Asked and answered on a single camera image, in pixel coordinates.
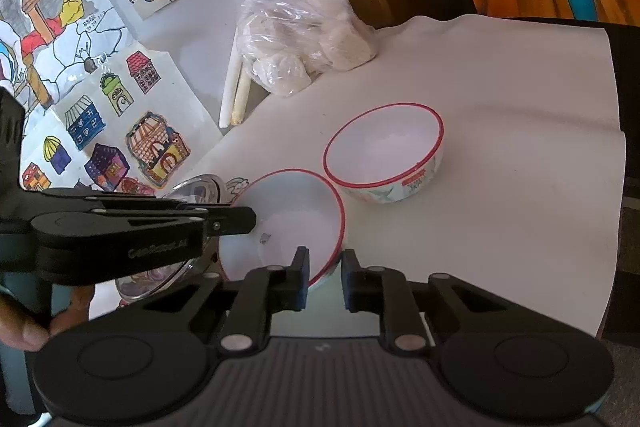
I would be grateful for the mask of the person's left hand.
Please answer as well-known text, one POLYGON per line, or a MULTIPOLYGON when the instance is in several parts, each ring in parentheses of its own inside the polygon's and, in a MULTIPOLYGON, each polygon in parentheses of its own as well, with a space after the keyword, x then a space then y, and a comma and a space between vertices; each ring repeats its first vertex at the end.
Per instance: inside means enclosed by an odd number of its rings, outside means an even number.
POLYGON ((56 314, 48 327, 38 325, 13 297, 2 293, 1 342, 18 350, 40 350, 52 336, 88 320, 95 291, 93 286, 75 287, 70 293, 70 305, 56 314))

